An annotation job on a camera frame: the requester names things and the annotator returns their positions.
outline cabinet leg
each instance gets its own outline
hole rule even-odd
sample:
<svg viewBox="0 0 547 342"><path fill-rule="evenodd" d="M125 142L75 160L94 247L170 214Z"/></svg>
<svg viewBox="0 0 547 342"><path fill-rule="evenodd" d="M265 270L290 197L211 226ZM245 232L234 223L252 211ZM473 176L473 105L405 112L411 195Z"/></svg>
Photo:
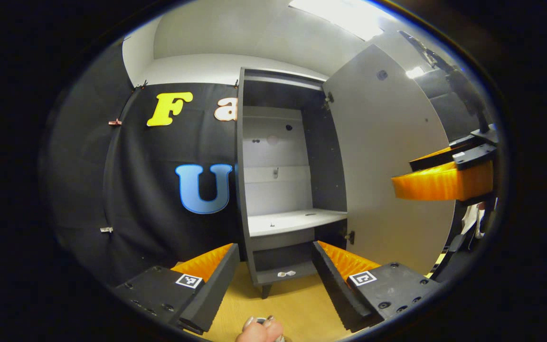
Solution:
<svg viewBox="0 0 547 342"><path fill-rule="evenodd" d="M269 296L269 291L272 289L271 285L264 285L263 291L261 292L261 299L265 299Z"/></svg>

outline ceiling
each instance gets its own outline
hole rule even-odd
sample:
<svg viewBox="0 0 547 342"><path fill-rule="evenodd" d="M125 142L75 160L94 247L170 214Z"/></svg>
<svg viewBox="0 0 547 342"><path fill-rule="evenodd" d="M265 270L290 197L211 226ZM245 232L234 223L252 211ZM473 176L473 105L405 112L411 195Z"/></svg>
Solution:
<svg viewBox="0 0 547 342"><path fill-rule="evenodd" d="M451 58L419 29L386 16L384 33L363 41L335 24L288 6L291 0L196 0L163 15L155 32L155 59L191 54L239 54L269 58L330 76L371 44L406 70L431 68L397 32L420 39Z"/></svg>

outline orange gripper pad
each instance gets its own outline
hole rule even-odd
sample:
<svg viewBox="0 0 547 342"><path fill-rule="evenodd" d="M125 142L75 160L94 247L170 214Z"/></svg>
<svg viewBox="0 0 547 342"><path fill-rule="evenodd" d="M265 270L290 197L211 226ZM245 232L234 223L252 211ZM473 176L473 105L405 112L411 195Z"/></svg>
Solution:
<svg viewBox="0 0 547 342"><path fill-rule="evenodd" d="M328 258L333 262L345 282L347 282L350 275L355 275L356 273L372 270L373 268L381 266L376 262L350 253L345 249L334 247L322 241L318 241L318 243L322 246L322 249L324 249L326 255L328 255Z"/></svg>
<svg viewBox="0 0 547 342"><path fill-rule="evenodd" d="M493 162L459 171L454 162L391 179L396 197L422 201L465 201L493 191Z"/></svg>
<svg viewBox="0 0 547 342"><path fill-rule="evenodd" d="M232 244L233 243L229 243L228 245L206 252L203 255L196 256L183 264L174 266L171 270L185 273L190 276L200 277L204 282L207 282L217 266L219 266L219 263L227 251L229 251Z"/></svg>

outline hand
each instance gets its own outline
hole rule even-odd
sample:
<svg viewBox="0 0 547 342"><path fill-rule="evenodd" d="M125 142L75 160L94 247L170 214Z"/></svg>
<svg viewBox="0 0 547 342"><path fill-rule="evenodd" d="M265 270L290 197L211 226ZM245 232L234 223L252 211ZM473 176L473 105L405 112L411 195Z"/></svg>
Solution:
<svg viewBox="0 0 547 342"><path fill-rule="evenodd" d="M273 316L267 317L263 325L257 323L256 318L251 316L244 324L242 333L236 337L235 342L280 342L283 332L282 323Z"/></svg>

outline yellow letter f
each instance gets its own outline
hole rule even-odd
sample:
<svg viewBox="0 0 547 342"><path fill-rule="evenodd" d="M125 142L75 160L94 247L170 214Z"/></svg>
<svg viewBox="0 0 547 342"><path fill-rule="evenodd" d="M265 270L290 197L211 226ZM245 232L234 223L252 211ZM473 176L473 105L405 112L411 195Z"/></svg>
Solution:
<svg viewBox="0 0 547 342"><path fill-rule="evenodd" d="M172 118L169 117L170 111L172 115L179 115L183 109L183 100L191 102L193 100L192 93L163 93L158 95L158 105L153 117L147 121L147 126L166 126L172 123Z"/></svg>

